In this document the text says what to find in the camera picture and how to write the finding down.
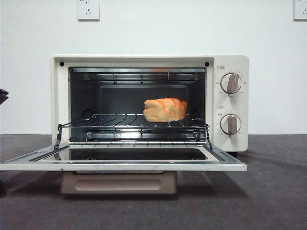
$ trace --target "control knob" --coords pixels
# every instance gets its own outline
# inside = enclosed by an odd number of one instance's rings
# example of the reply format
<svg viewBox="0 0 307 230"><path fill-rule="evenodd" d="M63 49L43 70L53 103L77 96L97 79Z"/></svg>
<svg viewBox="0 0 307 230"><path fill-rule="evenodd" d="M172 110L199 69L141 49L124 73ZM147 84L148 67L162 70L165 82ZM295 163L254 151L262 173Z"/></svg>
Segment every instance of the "control knob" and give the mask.
<svg viewBox="0 0 307 230"><path fill-rule="evenodd" d="M228 114L221 119L220 126L224 133L234 135L240 130L241 121L236 115Z"/></svg>
<svg viewBox="0 0 307 230"><path fill-rule="evenodd" d="M238 92L241 88L241 78L239 74L228 73L223 76L221 80L221 87L228 94Z"/></svg>

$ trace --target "oven door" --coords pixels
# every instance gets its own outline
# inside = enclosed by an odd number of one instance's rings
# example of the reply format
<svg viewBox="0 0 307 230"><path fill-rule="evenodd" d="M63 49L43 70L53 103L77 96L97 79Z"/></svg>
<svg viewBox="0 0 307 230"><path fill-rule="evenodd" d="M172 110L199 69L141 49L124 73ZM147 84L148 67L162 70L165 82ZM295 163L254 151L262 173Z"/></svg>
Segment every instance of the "oven door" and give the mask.
<svg viewBox="0 0 307 230"><path fill-rule="evenodd" d="M1 171L246 171L247 165L206 144L74 144L47 147L1 162Z"/></svg>

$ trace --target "bread loaf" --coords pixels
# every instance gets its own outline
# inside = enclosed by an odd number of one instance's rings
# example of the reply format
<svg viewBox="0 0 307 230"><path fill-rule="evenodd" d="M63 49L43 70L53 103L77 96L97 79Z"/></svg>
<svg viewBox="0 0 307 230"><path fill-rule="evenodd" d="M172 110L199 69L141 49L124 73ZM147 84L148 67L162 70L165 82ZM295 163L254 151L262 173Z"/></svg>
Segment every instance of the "bread loaf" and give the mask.
<svg viewBox="0 0 307 230"><path fill-rule="evenodd" d="M144 116L149 122L170 122L184 119L187 102L178 98L159 98L144 102Z"/></svg>

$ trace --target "gray floor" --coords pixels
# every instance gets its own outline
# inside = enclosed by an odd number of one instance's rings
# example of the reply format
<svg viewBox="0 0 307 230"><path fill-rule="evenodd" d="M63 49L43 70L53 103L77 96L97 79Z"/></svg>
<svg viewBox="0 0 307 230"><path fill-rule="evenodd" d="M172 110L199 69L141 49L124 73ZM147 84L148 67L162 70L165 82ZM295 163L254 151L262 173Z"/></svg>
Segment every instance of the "gray floor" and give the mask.
<svg viewBox="0 0 307 230"><path fill-rule="evenodd" d="M2 135L1 160L50 145ZM178 172L178 195L63 196L59 172L5 172L2 230L306 230L307 135L250 136L247 172Z"/></svg>

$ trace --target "wall socket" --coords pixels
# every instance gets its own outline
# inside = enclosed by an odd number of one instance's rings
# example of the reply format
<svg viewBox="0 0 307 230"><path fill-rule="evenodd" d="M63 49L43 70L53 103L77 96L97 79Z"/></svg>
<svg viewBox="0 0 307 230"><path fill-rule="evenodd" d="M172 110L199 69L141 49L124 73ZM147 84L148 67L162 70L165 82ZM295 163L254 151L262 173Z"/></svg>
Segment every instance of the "wall socket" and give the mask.
<svg viewBox="0 0 307 230"><path fill-rule="evenodd" d="M99 0L77 0L79 21L98 21L100 19Z"/></svg>
<svg viewBox="0 0 307 230"><path fill-rule="evenodd" d="M307 20L307 0L294 0L294 20Z"/></svg>

